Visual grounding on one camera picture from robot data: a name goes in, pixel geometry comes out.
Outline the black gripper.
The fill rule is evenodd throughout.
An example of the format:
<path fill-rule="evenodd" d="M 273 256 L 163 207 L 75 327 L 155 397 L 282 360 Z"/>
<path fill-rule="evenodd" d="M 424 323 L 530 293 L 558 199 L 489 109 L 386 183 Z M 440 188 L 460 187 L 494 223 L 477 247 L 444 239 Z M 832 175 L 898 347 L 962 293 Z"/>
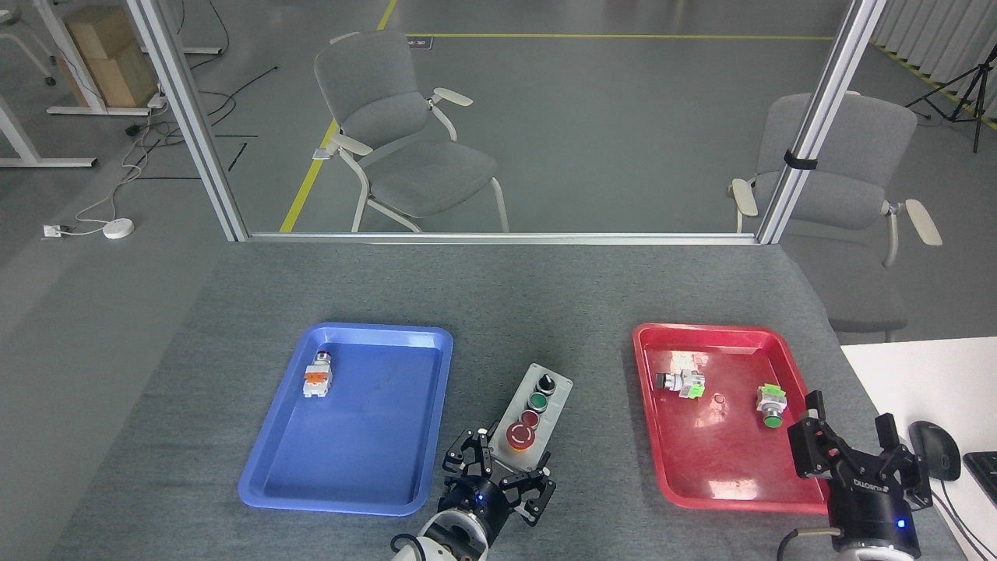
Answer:
<path fill-rule="evenodd" d="M 832 470 L 827 515 L 840 530 L 832 538 L 838 558 L 920 558 L 911 505 L 932 507 L 932 487 L 923 459 L 900 442 L 893 415 L 875 418 L 882 447 L 875 470 L 879 482 L 866 482 L 852 472 L 858 471 L 858 463 L 851 448 L 826 422 L 823 392 L 809 392 L 805 407 L 800 420 L 787 427 L 788 442 L 798 476 L 829 477 Z"/>
<path fill-rule="evenodd" d="M 534 527 L 556 490 L 548 467 L 492 482 L 489 440 L 489 429 L 464 430 L 442 459 L 442 469 L 451 475 L 445 476 L 439 500 L 439 533 L 470 547 L 492 546 L 513 512 Z"/>

